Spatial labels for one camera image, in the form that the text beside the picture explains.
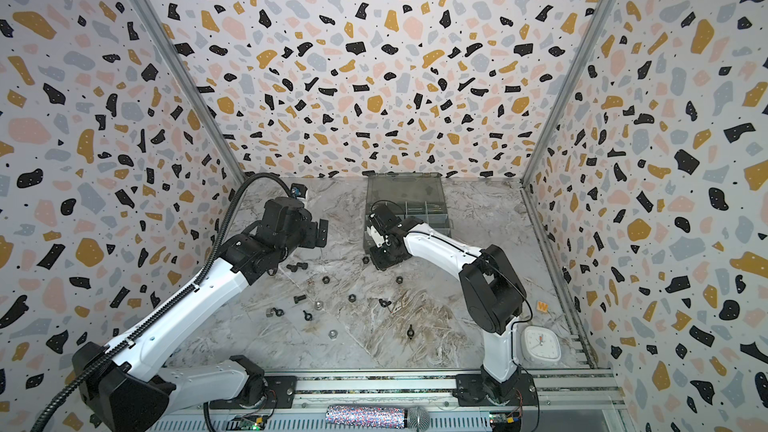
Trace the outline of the clear plastic compartment organizer box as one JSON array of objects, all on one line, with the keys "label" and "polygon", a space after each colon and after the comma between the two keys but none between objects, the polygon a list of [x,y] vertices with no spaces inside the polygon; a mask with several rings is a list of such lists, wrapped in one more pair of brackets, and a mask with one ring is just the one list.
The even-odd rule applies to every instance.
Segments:
[{"label": "clear plastic compartment organizer box", "polygon": [[451,221],[443,191],[441,176],[437,173],[385,173],[368,177],[363,249],[374,245],[367,235],[368,215],[381,205],[387,206],[399,219],[416,217],[436,231],[451,236]]}]

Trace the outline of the black bolts pair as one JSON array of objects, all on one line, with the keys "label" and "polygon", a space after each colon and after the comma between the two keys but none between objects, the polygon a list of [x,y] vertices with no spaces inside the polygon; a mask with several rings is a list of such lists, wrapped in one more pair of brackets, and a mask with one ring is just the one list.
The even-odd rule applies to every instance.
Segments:
[{"label": "black bolts pair", "polygon": [[307,262],[297,262],[295,264],[288,264],[286,268],[291,272],[297,272],[299,269],[301,270],[307,270],[308,269],[308,263]]}]

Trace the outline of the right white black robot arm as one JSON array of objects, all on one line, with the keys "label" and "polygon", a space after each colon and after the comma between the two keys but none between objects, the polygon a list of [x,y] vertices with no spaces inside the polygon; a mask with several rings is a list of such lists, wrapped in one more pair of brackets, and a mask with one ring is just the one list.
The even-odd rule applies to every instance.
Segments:
[{"label": "right white black robot arm", "polygon": [[458,280],[466,309],[483,336],[480,396],[474,401],[505,405],[515,399],[520,371],[514,339],[530,303],[505,252],[496,245],[480,248],[457,241],[417,217],[399,217],[386,204],[368,212],[366,236],[379,270],[415,257]]}]

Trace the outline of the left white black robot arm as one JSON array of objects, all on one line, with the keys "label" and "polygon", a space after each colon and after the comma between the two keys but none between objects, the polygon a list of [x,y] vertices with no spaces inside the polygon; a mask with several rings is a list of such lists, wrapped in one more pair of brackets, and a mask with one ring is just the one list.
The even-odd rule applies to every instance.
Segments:
[{"label": "left white black robot arm", "polygon": [[218,241],[204,267],[182,289],[125,333],[86,343],[72,359],[83,402],[111,431],[147,431],[164,415],[214,401],[274,406],[264,370],[243,355],[212,366],[168,369],[166,361],[219,308],[273,275],[298,248],[322,248],[328,223],[305,208],[307,189],[284,185],[260,220]]}]

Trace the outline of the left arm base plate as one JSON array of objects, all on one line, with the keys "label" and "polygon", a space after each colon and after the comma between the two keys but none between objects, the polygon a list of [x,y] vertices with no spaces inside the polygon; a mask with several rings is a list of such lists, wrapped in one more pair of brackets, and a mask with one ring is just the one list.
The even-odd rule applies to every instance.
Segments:
[{"label": "left arm base plate", "polygon": [[233,399],[212,401],[212,410],[270,411],[293,406],[298,378],[290,375],[268,375],[249,379]]}]

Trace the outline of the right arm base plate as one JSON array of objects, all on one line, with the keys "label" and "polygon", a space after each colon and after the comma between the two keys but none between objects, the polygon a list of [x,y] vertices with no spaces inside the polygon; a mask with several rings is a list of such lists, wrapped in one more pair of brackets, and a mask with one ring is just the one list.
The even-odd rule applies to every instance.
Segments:
[{"label": "right arm base plate", "polygon": [[452,395],[462,407],[514,407],[538,404],[537,389],[530,374],[520,371],[498,382],[485,373],[459,374]]}]

